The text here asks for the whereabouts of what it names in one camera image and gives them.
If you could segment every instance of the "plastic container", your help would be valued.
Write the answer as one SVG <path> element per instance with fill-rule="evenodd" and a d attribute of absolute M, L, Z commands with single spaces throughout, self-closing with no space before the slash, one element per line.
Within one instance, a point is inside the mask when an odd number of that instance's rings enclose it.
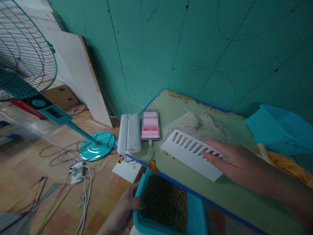
<path fill-rule="evenodd" d="M 153 171 L 147 169 L 146 173 L 142 175 L 141 181 L 139 183 L 136 197 L 143 197 L 148 178 L 151 174 L 155 174 Z M 145 219 L 141 216 L 139 210 L 134 211 L 134 225 L 136 229 L 146 235 L 156 235 L 156 234 L 197 234 L 197 235 L 207 235 L 206 219 L 204 213 L 204 204 L 199 198 L 193 196 L 187 192 L 187 203 L 188 203 L 188 214 L 187 214 L 187 228 L 181 233 L 173 228 L 166 225 L 154 222 L 152 220 Z"/>
<path fill-rule="evenodd" d="M 283 155 L 313 154 L 313 127 L 297 114 L 262 104 L 246 120 L 254 139 Z"/>

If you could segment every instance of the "phone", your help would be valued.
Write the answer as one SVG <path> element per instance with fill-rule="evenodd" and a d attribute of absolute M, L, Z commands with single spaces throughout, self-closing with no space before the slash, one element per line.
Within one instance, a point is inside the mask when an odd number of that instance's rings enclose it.
<path fill-rule="evenodd" d="M 142 127 L 140 136 L 141 140 L 160 139 L 159 112 L 157 109 L 142 110 L 141 127 Z"/>

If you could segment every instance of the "teal wall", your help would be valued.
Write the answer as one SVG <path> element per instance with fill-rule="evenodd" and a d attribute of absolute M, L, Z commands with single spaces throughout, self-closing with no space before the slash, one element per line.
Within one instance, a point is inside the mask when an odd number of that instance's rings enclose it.
<path fill-rule="evenodd" d="M 50 0 L 86 38 L 113 114 L 163 88 L 249 116 L 265 103 L 313 123 L 310 0 Z"/>

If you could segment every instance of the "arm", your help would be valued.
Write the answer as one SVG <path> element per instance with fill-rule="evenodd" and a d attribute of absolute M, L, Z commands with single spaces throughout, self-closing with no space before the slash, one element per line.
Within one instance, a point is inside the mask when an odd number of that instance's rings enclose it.
<path fill-rule="evenodd" d="M 313 233 L 313 190 L 301 181 L 277 170 L 241 145 L 206 142 L 227 157 L 227 162 L 204 153 L 228 178 L 257 194 L 282 202 L 308 234 Z"/>
<path fill-rule="evenodd" d="M 130 223 L 134 209 L 143 209 L 141 198 L 134 197 L 139 182 L 131 185 L 122 195 L 97 235 L 120 235 Z"/>

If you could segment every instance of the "fan button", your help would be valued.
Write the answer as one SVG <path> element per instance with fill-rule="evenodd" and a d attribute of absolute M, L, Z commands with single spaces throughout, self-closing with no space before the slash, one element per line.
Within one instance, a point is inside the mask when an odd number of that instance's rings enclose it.
<path fill-rule="evenodd" d="M 36 107 L 43 107 L 46 105 L 46 102 L 44 102 L 43 100 L 33 100 L 32 104 Z"/>

